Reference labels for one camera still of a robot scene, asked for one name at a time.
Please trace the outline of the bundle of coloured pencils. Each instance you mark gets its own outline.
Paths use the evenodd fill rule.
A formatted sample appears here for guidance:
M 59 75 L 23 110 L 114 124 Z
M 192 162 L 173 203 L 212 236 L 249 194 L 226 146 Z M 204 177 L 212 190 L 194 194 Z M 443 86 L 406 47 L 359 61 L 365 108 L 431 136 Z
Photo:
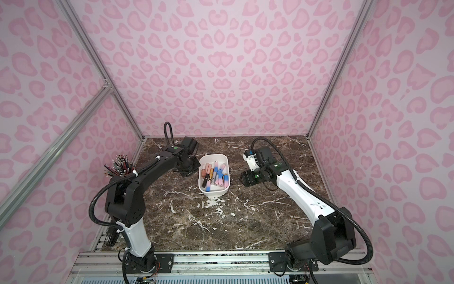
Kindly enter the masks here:
M 129 160 L 128 156 L 118 155 L 116 159 L 112 160 L 112 164 L 104 165 L 105 175 L 109 177 L 123 177 L 131 174 L 135 170 L 134 164 Z

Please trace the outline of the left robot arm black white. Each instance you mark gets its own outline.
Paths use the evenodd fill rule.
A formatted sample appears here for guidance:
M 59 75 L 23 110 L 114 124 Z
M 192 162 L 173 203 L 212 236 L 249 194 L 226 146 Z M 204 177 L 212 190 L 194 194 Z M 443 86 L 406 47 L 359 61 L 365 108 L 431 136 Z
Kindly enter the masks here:
M 195 157 L 197 148 L 195 139 L 185 137 L 180 144 L 167 146 L 139 171 L 111 179 L 105 210 L 113 223 L 119 226 L 134 258 L 145 259 L 153 252 L 143 221 L 146 190 L 173 169 L 177 169 L 183 177 L 197 172 L 201 166 Z

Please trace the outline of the black stapler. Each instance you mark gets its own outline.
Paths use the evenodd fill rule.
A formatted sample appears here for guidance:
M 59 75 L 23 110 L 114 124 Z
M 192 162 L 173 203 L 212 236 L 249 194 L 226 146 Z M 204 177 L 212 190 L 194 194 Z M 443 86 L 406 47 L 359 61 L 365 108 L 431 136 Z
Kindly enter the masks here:
M 116 228 L 110 227 L 108 228 L 106 232 L 106 239 L 104 241 L 104 244 L 108 247 L 113 247 L 115 246 L 118 238 L 119 238 L 120 233 Z

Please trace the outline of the white storage box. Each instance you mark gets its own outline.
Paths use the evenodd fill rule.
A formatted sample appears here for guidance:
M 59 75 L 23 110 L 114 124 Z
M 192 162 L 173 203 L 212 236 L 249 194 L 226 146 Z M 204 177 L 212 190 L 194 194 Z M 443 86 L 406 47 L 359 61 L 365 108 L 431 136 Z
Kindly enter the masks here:
M 213 179 L 211 180 L 210 192 L 206 192 L 205 188 L 202 188 L 202 182 L 204 179 L 201 178 L 201 171 L 206 163 L 210 163 L 212 165 L 212 168 L 214 168 L 215 161 L 218 161 L 218 171 L 214 172 Z M 228 175 L 229 181 L 231 182 L 227 156 L 223 154 L 205 155 L 199 160 L 199 163 L 201 164 L 201 166 L 199 167 L 198 186 L 201 192 L 210 199 L 215 199 L 222 195 L 225 195 L 228 192 L 229 187 L 227 189 L 225 189 L 224 187 L 221 188 L 218 185 L 218 176 L 220 174 Z

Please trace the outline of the pink blue square lipstick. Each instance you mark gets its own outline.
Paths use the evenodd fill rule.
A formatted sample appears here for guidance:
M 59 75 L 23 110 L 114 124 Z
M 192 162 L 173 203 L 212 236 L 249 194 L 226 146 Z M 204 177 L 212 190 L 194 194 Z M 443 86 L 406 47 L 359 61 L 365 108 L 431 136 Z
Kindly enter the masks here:
M 230 181 L 228 175 L 223 175 L 223 187 L 227 189 L 229 187 Z

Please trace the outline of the dark metallic lipstick tube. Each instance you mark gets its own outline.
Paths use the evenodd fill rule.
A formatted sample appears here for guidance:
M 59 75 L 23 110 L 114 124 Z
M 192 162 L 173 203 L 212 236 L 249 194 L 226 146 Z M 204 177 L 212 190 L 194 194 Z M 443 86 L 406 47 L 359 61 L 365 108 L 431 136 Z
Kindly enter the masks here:
M 209 181 L 210 181 L 209 174 L 206 174 L 205 178 L 204 178 L 204 180 L 202 182 L 202 188 L 206 188 Z

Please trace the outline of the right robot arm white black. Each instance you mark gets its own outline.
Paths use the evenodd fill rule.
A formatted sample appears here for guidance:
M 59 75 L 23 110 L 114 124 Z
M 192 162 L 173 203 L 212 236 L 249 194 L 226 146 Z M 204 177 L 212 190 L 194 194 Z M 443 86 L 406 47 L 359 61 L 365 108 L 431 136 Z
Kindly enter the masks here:
M 356 248 L 353 225 L 325 201 L 315 197 L 314 190 L 295 170 L 278 161 L 269 147 L 247 150 L 242 157 L 249 167 L 240 177 L 245 187 L 271 182 L 299 206 L 313 226 L 310 237 L 287 244 L 285 254 L 289 269 L 296 271 L 316 261 L 328 265 Z

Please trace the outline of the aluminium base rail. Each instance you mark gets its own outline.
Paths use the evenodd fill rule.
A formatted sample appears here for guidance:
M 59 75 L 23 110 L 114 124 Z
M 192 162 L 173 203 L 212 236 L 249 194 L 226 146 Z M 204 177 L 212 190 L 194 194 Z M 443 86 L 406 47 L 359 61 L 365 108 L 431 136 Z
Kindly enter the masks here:
M 157 273 L 150 272 L 149 284 L 303 284 L 307 269 L 279 270 L 282 250 L 238 250 L 157 252 Z M 311 282 L 320 284 L 376 284 L 370 265 L 351 266 L 333 262 L 313 265 Z M 73 265 L 69 284 L 122 284 L 118 253 L 81 253 Z

